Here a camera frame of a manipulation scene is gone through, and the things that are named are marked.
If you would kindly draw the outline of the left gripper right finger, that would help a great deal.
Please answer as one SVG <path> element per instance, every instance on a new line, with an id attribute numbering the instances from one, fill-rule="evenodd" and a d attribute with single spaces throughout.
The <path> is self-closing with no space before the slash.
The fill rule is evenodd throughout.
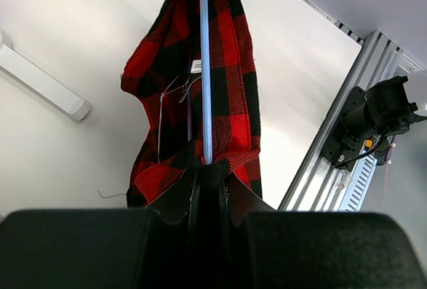
<path id="1" fill-rule="evenodd" d="M 234 288 L 425 288 L 403 229 L 378 213 L 280 212 L 226 180 Z"/>

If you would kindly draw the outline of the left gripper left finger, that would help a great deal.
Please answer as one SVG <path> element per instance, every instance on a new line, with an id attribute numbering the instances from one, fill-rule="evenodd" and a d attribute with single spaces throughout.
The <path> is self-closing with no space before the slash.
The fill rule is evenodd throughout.
<path id="1" fill-rule="evenodd" d="M 144 208 L 20 210 L 1 223 L 2 288 L 179 288 L 194 175 Z"/>

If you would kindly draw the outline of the red black plaid shirt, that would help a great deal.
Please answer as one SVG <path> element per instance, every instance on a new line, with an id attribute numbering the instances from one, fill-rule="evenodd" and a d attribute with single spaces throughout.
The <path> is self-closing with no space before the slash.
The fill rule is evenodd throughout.
<path id="1" fill-rule="evenodd" d="M 241 0 L 208 0 L 213 162 L 203 156 L 199 0 L 165 0 L 126 63 L 121 88 L 143 105 L 147 137 L 127 205 L 146 206 L 185 172 L 214 189 L 229 175 L 262 194 L 260 108 L 252 38 Z"/>

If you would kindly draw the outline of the light blue hanger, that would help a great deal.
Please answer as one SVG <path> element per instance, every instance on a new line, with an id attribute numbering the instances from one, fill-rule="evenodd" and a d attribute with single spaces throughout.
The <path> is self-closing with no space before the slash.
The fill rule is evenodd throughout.
<path id="1" fill-rule="evenodd" d="M 203 116 L 203 156 L 206 164 L 213 162 L 211 115 L 211 67 L 209 51 L 209 3 L 199 0 L 201 45 L 201 97 Z"/>

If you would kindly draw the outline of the white blue garment tag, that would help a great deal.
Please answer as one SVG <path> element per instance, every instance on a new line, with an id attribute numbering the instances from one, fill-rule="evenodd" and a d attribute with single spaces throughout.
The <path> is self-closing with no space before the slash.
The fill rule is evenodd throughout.
<path id="1" fill-rule="evenodd" d="M 200 59 L 194 59 L 191 63 L 190 73 L 195 75 L 201 75 L 202 62 Z"/>

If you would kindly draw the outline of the white clothes rack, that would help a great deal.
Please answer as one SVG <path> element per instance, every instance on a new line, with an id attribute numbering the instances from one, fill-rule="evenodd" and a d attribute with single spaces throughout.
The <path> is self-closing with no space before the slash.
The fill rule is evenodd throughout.
<path id="1" fill-rule="evenodd" d="M 80 121 L 84 88 L 118 80 L 163 0 L 1 0 L 1 69 Z"/>

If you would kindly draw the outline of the aluminium mounting rail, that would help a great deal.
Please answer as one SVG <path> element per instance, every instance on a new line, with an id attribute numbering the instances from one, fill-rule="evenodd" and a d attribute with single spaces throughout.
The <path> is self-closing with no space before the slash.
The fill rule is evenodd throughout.
<path id="1" fill-rule="evenodd" d="M 419 70 L 380 31 L 363 40 L 281 211 L 340 211 L 358 161 L 373 155 L 376 167 L 389 162 L 393 137 L 426 121 L 425 105 L 404 93 L 407 75 Z"/>

